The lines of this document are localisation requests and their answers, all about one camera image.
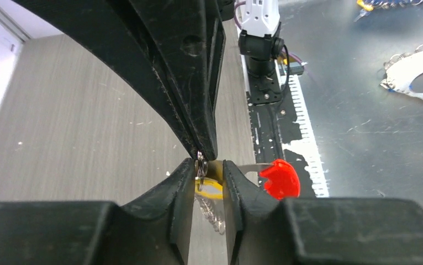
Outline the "key with yellow tag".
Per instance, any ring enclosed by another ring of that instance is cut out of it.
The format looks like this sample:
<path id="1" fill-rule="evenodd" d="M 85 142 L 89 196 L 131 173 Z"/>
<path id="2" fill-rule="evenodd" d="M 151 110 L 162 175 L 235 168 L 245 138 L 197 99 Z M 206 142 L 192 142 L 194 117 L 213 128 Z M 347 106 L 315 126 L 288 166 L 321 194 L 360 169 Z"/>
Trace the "key with yellow tag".
<path id="1" fill-rule="evenodd" d="M 195 194 L 212 200 L 223 200 L 223 186 L 214 179 L 195 178 Z"/>

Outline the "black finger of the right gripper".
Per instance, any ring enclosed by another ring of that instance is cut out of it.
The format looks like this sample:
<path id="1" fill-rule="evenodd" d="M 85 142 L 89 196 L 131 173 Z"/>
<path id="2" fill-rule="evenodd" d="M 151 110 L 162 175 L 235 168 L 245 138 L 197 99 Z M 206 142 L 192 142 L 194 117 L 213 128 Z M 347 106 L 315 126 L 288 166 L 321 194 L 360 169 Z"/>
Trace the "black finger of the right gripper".
<path id="1" fill-rule="evenodd" d="M 215 106 L 225 47 L 218 1 L 132 1 L 166 67 L 189 154 L 218 154 Z"/>
<path id="2" fill-rule="evenodd" d="M 192 158 L 199 150 L 171 74 L 129 1 L 17 1 L 122 78 L 170 126 Z"/>

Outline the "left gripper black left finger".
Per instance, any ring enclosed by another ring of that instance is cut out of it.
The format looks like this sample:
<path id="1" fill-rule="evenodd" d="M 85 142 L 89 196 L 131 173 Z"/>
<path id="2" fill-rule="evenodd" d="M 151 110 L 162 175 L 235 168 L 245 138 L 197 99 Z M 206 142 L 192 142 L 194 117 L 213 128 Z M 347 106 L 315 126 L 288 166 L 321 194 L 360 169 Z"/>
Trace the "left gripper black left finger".
<path id="1" fill-rule="evenodd" d="M 195 165 L 133 201 L 0 202 L 0 264 L 187 264 Z"/>

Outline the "red keyring with metal chain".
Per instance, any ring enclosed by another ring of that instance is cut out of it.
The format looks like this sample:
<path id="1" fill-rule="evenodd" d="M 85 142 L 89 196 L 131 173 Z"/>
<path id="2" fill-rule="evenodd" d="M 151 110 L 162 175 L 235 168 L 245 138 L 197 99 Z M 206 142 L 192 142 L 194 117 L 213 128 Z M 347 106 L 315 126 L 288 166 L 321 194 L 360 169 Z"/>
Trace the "red keyring with metal chain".
<path id="1" fill-rule="evenodd" d="M 203 181 L 204 178 L 216 180 L 223 186 L 223 161 L 215 160 L 204 163 L 203 167 L 198 166 L 197 177 Z M 238 165 L 237 168 L 242 174 L 250 172 L 257 173 L 264 179 L 263 190 L 277 200 L 286 197 L 297 198 L 300 196 L 300 180 L 294 167 L 285 160 L 276 159 L 270 163 L 254 163 Z M 223 200 L 212 200 L 200 195 L 194 195 L 200 210 L 205 219 L 212 225 L 215 232 L 225 234 L 225 214 Z"/>

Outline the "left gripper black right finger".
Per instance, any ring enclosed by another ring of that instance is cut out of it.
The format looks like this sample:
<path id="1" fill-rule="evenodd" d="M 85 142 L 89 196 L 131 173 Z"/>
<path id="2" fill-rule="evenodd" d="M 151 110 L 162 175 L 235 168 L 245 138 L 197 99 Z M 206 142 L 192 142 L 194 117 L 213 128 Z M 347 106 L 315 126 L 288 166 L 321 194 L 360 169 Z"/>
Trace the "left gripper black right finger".
<path id="1" fill-rule="evenodd" d="M 423 264 L 423 208 L 388 198 L 285 198 L 223 163 L 229 264 Z"/>

